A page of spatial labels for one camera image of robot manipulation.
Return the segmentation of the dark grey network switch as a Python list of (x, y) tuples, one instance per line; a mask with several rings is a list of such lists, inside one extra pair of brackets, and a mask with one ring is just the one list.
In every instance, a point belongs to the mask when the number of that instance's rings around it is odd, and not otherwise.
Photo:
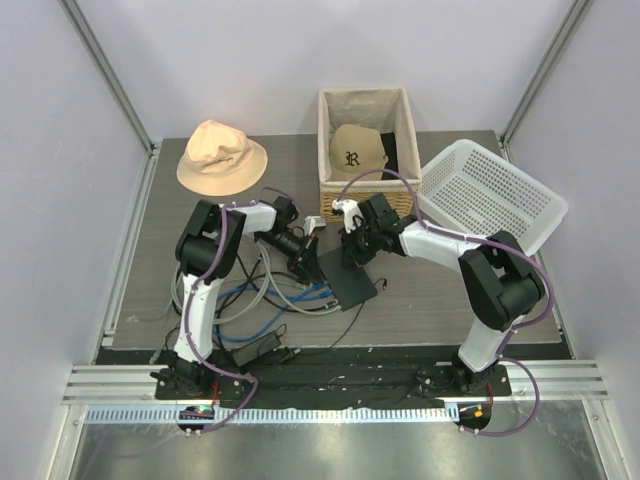
[(338, 306), (348, 311), (376, 297), (378, 290), (363, 268), (345, 267), (342, 257), (342, 249), (337, 248), (320, 255), (318, 262)]

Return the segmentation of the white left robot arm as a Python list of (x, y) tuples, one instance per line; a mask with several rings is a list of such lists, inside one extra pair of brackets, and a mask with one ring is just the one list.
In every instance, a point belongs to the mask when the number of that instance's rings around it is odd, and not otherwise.
[(299, 236), (291, 224), (299, 217), (294, 201), (278, 196), (271, 202), (246, 206), (199, 201), (176, 246), (183, 280), (180, 333), (160, 386), (182, 391), (190, 398), (205, 397), (215, 373), (203, 365), (213, 352), (213, 320), (220, 287), (229, 275), (245, 235), (270, 245), (286, 257), (286, 267), (306, 284), (324, 281), (317, 260), (318, 239)]

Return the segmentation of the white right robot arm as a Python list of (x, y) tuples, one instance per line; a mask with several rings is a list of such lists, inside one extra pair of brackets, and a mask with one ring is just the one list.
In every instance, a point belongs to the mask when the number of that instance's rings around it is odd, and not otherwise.
[(465, 395), (477, 393), (488, 383), (512, 328), (546, 294), (515, 237), (504, 230), (473, 237), (431, 225), (415, 214), (401, 217), (381, 193), (360, 202), (336, 199), (332, 209), (344, 222), (340, 236), (345, 265), (364, 266), (384, 251), (461, 275), (474, 320), (453, 356), (449, 387)]

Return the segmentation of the black power adapter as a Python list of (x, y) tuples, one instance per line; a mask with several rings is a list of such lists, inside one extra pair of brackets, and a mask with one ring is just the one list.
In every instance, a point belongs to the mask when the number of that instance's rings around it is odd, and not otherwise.
[(240, 368), (266, 368), (291, 359), (294, 351), (281, 342), (281, 334), (275, 331), (264, 334), (245, 346), (231, 352), (231, 357)]

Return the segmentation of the tan baseball cap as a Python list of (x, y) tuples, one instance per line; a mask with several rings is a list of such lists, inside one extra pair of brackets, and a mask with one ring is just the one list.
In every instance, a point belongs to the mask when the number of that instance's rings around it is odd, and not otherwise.
[(329, 144), (330, 181), (348, 182), (386, 164), (380, 133), (357, 124), (341, 125)]

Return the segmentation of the black cloth in basket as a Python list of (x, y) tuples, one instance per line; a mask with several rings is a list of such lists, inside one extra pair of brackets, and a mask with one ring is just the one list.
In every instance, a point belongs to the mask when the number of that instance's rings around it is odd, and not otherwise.
[(384, 168), (398, 172), (398, 154), (395, 134), (393, 132), (382, 133), (380, 137), (386, 155), (386, 164)]

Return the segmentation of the white perforated plastic basket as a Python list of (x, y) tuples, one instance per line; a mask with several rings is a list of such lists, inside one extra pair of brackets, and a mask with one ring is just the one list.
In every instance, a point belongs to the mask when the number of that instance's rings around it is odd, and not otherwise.
[(478, 143), (461, 139), (422, 168), (420, 210), (444, 228), (473, 235), (511, 233), (535, 255), (560, 225), (566, 201)]

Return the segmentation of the wicker basket with liner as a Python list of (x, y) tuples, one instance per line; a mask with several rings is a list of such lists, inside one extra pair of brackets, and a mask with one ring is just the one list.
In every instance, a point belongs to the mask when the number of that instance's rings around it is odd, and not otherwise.
[(421, 184), (421, 162), (409, 97), (403, 87), (324, 88), (318, 95), (317, 157), (321, 215), (340, 217), (332, 202), (385, 195), (404, 216)]

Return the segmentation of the beige bucket hat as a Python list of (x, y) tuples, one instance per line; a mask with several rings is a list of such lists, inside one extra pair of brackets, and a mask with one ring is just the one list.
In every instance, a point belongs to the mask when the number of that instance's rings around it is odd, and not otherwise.
[(267, 166), (268, 154), (263, 146), (241, 130), (207, 120), (189, 138), (176, 178), (194, 193), (223, 197), (251, 188)]

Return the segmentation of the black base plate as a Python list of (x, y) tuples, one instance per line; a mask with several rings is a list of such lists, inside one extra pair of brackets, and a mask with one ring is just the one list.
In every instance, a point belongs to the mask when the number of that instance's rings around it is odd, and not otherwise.
[(360, 391), (364, 395), (391, 394), (414, 390), (427, 396), (473, 396), (491, 391), (506, 396), (515, 391), (513, 383), (526, 379), (528, 369), (538, 381), (555, 379), (555, 371), (575, 367), (569, 359), (523, 359), (518, 366), (504, 358), (487, 374), (464, 374), (462, 365), (448, 360), (451, 346), (368, 347), (304, 349), (281, 347), (242, 365), (230, 352), (213, 352), (211, 362), (221, 369), (249, 373), (259, 381), (259, 392), (274, 394), (318, 394)]

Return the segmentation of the aluminium frame rail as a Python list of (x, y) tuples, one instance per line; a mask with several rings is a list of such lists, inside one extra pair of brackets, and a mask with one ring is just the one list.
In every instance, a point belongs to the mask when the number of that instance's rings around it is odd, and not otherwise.
[(85, 405), (87, 422), (94, 423), (213, 423), (230, 417), (236, 424), (446, 422), (471, 405), (495, 406), (518, 401), (605, 400), (607, 389), (596, 364), (575, 361), (556, 370), (557, 377), (540, 381), (529, 373), (515, 380), (514, 392), (495, 396), (427, 396), (416, 390), (364, 395), (360, 391), (263, 395), (259, 386), (223, 378), (202, 395), (179, 394), (160, 386), (155, 366), (77, 366), (63, 394), (65, 405)]

